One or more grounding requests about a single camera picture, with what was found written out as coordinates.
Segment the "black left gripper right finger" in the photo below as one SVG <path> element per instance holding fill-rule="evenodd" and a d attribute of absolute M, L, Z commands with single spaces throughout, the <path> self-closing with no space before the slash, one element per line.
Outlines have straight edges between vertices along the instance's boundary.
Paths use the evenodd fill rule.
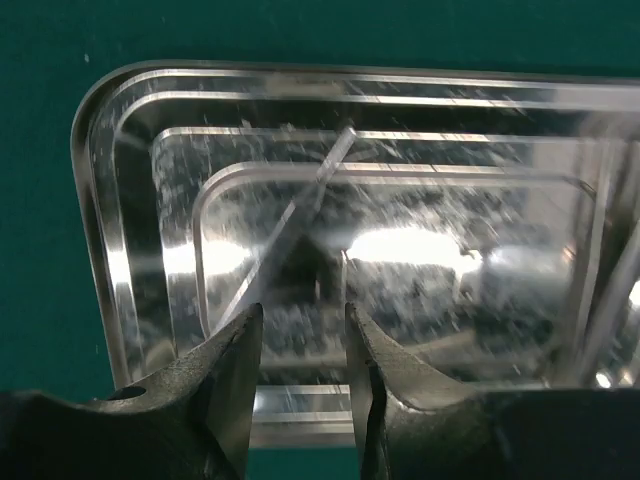
<path fill-rule="evenodd" d="M 635 479 L 635 389 L 482 390 L 426 364 L 354 305 L 347 377 L 364 479 Z"/>

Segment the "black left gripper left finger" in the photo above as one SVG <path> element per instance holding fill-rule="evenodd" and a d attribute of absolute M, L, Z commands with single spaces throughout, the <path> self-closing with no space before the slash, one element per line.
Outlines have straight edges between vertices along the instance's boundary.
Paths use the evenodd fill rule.
<path fill-rule="evenodd" d="M 106 400 L 2 393 L 2 478 L 243 478 L 262 333 L 263 310 L 254 304 Z"/>

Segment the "dark green surgical cloth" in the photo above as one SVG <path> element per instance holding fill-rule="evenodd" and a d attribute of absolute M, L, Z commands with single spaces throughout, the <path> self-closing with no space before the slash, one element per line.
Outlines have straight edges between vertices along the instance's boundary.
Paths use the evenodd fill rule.
<path fill-rule="evenodd" d="M 200 55 L 635 73 L 635 1 L 5 1 L 1 383 L 112 384 L 69 159 L 81 96 L 128 61 Z"/>

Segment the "stainless steel instrument tray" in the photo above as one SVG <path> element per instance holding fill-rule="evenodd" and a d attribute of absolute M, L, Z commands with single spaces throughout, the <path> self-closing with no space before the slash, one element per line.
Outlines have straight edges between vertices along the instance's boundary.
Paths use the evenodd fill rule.
<path fill-rule="evenodd" d="M 487 389 L 579 385 L 635 79 L 144 62 L 71 157 L 114 383 L 216 324 L 340 132 L 356 140 L 259 303 L 254 446 L 347 445 L 344 306 Z M 591 387 L 639 383 L 639 275 Z"/>

